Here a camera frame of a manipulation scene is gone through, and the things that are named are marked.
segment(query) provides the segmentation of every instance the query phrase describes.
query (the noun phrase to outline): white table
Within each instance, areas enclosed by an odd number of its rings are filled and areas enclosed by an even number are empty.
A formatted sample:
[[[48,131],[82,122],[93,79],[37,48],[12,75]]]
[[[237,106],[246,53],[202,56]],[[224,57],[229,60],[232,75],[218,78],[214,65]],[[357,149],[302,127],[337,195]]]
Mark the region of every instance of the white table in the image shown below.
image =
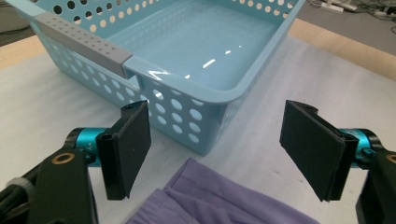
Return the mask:
[[[129,200],[106,200],[90,168],[100,223],[123,223],[193,157],[321,223],[357,223],[366,172],[351,170],[340,202],[321,203],[279,144],[287,99],[318,108],[337,128],[367,128],[396,149],[396,82],[286,37],[213,151],[201,157],[152,129],[152,145]],[[0,186],[59,149],[77,127],[110,127],[120,110],[62,74],[47,54],[0,70]]]

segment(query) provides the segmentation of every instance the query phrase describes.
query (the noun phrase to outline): gray floor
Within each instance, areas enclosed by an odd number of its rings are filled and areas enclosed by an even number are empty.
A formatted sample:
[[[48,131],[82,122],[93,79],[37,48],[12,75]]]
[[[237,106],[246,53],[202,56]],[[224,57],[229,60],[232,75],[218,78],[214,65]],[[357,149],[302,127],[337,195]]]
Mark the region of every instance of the gray floor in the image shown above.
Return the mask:
[[[303,21],[396,55],[396,34],[390,28],[394,21],[383,21],[367,13],[332,13],[306,2],[298,16]]]

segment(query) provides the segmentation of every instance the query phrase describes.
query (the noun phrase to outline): fabric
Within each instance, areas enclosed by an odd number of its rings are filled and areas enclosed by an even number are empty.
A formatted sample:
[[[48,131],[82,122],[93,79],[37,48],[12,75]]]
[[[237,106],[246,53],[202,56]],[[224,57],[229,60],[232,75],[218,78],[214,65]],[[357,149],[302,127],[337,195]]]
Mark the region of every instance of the fabric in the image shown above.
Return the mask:
[[[188,159],[163,190],[155,190],[131,217],[137,223],[318,223],[271,197],[240,186]]]

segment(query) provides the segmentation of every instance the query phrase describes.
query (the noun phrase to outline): basket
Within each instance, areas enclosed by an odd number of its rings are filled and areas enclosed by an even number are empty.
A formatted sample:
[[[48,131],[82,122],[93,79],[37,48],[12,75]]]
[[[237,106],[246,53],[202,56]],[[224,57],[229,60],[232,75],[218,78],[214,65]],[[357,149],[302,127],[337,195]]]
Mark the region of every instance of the basket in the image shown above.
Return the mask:
[[[302,0],[8,0],[54,63],[152,127],[207,154]]]

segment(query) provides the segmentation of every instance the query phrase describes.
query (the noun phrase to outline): wooden surface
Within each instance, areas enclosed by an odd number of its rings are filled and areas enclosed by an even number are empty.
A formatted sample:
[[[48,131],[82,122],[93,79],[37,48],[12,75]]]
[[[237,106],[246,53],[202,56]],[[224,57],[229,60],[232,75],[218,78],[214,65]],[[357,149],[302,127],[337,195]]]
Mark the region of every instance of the wooden surface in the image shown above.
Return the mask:
[[[289,35],[379,75],[396,80],[396,56],[296,19]],[[36,36],[0,48],[0,69],[44,53]]]

